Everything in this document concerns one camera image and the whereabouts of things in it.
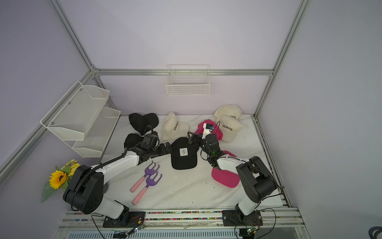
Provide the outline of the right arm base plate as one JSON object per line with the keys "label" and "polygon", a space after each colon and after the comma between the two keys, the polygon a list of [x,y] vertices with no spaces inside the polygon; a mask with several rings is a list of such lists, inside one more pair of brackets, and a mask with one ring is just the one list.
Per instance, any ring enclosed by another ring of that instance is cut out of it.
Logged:
{"label": "right arm base plate", "polygon": [[223,210],[222,220],[224,226],[262,226],[263,220],[259,210],[245,216],[236,210]]}

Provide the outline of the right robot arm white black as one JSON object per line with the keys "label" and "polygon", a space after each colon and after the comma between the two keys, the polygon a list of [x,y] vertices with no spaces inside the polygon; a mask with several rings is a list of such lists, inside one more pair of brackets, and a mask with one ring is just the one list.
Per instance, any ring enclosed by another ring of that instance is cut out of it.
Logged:
{"label": "right robot arm white black", "polygon": [[242,218],[252,215],[265,199],[272,197],[271,194],[280,188],[261,158],[253,156],[239,159],[224,153],[219,147],[217,137],[212,133],[203,137],[188,132],[188,140],[207,154],[206,161],[213,168],[239,176],[246,196],[235,206],[236,215]]}

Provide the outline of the sunflower bouquet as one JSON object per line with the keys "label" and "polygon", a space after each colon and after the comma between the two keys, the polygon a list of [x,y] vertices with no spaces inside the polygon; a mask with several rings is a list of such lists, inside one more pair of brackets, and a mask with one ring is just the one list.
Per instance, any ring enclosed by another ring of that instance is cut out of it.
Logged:
{"label": "sunflower bouquet", "polygon": [[79,166],[79,162],[75,159],[70,160],[61,168],[56,166],[43,187],[40,203],[44,203],[60,190],[66,190]]}

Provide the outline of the aluminium front rail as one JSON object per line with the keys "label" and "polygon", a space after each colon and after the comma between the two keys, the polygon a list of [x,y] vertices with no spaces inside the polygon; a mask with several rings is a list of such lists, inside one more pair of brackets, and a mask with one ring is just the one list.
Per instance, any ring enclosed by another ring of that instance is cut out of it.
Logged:
{"label": "aluminium front rail", "polygon": [[68,211],[56,239],[239,239],[249,232],[256,239],[309,239],[297,208],[262,209],[257,218],[226,226],[222,209],[133,210],[125,228],[100,214]]}

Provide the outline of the purple pink garden fork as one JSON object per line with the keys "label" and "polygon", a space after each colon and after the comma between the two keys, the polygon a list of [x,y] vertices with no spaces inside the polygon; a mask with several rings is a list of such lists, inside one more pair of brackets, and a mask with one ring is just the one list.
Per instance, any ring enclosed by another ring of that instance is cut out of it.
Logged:
{"label": "purple pink garden fork", "polygon": [[160,165],[155,163],[155,162],[151,162],[144,170],[144,176],[141,177],[130,189],[130,192],[134,193],[138,188],[139,186],[142,184],[142,182],[148,177],[148,176],[151,176],[153,174],[155,174],[160,168]]}
{"label": "purple pink garden fork", "polygon": [[158,182],[161,180],[162,178],[162,174],[158,175],[158,172],[156,172],[155,174],[153,174],[152,176],[149,176],[147,179],[146,179],[146,186],[139,192],[139,194],[134,198],[134,200],[132,201],[132,204],[133,205],[137,205],[139,203],[139,201],[141,200],[141,198],[144,196],[144,194],[146,193],[146,191],[148,190],[149,187],[152,187],[152,186],[155,186],[158,184]]}

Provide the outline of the cream Colorado cap back right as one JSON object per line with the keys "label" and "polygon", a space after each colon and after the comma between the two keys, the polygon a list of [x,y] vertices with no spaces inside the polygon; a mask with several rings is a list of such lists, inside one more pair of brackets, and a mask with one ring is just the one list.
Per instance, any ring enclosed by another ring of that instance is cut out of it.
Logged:
{"label": "cream Colorado cap back right", "polygon": [[220,106],[214,113],[214,116],[216,118],[219,118],[223,115],[230,116],[234,119],[239,120],[242,116],[242,110],[236,105],[225,104]]}

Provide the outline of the cream Colorado cap middle right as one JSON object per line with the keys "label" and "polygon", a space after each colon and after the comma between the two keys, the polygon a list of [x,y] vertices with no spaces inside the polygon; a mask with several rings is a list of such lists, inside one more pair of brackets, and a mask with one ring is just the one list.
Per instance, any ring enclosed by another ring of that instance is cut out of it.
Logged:
{"label": "cream Colorado cap middle right", "polygon": [[244,125],[239,120],[227,115],[218,117],[215,123],[219,125],[223,133],[222,140],[226,142],[234,141],[237,134],[244,129]]}

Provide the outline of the purple pink garden fork upper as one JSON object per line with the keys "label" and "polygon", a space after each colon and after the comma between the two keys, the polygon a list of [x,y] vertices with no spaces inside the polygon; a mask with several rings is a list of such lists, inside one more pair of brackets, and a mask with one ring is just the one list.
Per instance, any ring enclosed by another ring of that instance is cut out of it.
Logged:
{"label": "purple pink garden fork upper", "polygon": [[155,162],[151,162],[144,170],[144,176],[141,177],[130,189],[130,192],[134,193],[138,188],[139,186],[142,184],[142,182],[148,177],[148,176],[151,176],[153,174],[155,174],[160,168],[160,165],[155,163]]}

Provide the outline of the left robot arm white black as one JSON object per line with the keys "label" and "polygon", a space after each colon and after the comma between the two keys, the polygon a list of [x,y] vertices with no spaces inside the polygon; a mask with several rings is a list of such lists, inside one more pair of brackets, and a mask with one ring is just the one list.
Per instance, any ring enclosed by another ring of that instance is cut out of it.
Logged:
{"label": "left robot arm white black", "polygon": [[117,219],[128,211],[128,207],[104,196],[104,185],[129,168],[149,159],[171,153],[169,142],[159,143],[157,132],[140,136],[130,133],[123,144],[123,153],[109,161],[88,167],[79,166],[63,200],[84,214],[97,213]]}

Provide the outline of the purple pink garden fork lower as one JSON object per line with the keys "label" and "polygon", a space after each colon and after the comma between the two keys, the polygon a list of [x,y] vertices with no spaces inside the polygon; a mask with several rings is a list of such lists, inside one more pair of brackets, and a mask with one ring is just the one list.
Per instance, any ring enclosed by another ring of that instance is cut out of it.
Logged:
{"label": "purple pink garden fork lower", "polygon": [[132,201],[132,204],[133,205],[137,205],[139,203],[139,201],[141,200],[141,198],[144,196],[144,194],[146,193],[146,191],[148,190],[149,187],[152,187],[152,186],[155,186],[158,184],[158,182],[161,180],[162,178],[162,174],[158,175],[158,172],[156,172],[155,174],[153,174],[152,176],[149,176],[147,179],[146,179],[146,186],[139,192],[139,194],[134,198],[134,200]]}

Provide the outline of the cream colorado cap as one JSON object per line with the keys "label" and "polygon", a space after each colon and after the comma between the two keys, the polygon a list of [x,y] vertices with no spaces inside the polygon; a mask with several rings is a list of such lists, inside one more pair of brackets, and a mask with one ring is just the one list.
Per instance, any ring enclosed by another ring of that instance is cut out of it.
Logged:
{"label": "cream colorado cap", "polygon": [[236,105],[225,104],[220,106],[214,113],[214,116],[216,118],[219,118],[223,115],[230,116],[234,119],[239,120],[242,116],[242,110]]}
{"label": "cream colorado cap", "polygon": [[190,126],[187,122],[179,121],[177,116],[170,112],[162,125],[162,139],[168,141],[186,137],[189,129]]}
{"label": "cream colorado cap", "polygon": [[223,133],[222,140],[226,142],[234,141],[237,134],[244,129],[244,125],[239,120],[227,115],[218,117],[215,123],[219,125]]}

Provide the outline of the pink cap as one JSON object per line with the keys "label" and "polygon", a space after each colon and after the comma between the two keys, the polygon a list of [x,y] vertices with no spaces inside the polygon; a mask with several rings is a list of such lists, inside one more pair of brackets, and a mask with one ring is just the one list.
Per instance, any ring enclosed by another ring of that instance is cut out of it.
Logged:
{"label": "pink cap", "polygon": [[195,134],[203,134],[204,131],[205,131],[205,127],[204,127],[204,124],[210,124],[212,125],[212,133],[216,135],[217,137],[217,140],[222,140],[224,134],[223,132],[221,131],[221,129],[217,126],[217,124],[210,120],[210,119],[206,119],[204,120],[203,122],[201,122],[199,125],[198,125],[198,129],[195,131]]}
{"label": "pink cap", "polygon": [[238,174],[227,170],[218,170],[213,168],[211,171],[211,176],[213,180],[228,188],[235,188],[240,182],[240,177]]}

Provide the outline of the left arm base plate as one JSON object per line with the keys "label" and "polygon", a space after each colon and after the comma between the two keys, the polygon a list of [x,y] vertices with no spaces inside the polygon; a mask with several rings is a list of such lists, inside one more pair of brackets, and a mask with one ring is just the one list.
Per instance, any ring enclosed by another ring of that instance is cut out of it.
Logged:
{"label": "left arm base plate", "polygon": [[105,217],[103,228],[137,228],[143,225],[146,212],[124,210],[117,219]]}

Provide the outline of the black cap with white logo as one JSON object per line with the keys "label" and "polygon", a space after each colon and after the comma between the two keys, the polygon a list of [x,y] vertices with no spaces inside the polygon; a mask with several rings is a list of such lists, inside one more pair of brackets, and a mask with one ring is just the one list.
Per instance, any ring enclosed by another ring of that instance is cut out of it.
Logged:
{"label": "black cap with white logo", "polygon": [[186,137],[176,139],[171,145],[171,164],[176,170],[195,168],[198,164],[199,148],[189,143]]}

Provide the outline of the cream Colorado cap left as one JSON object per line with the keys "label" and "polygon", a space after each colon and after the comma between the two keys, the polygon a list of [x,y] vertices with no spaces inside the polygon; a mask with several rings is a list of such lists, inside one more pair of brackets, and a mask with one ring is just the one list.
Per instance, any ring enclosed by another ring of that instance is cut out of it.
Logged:
{"label": "cream Colorado cap left", "polygon": [[177,116],[170,112],[162,125],[162,139],[168,141],[186,137],[189,129],[190,126],[187,122],[179,121]]}

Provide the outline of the white two-tier mesh shelf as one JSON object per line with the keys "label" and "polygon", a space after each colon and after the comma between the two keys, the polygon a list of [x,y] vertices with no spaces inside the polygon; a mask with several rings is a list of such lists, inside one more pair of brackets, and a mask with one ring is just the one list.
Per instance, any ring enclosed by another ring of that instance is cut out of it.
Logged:
{"label": "white two-tier mesh shelf", "polygon": [[108,100],[108,90],[77,81],[40,123],[80,157],[101,158],[120,117]]}

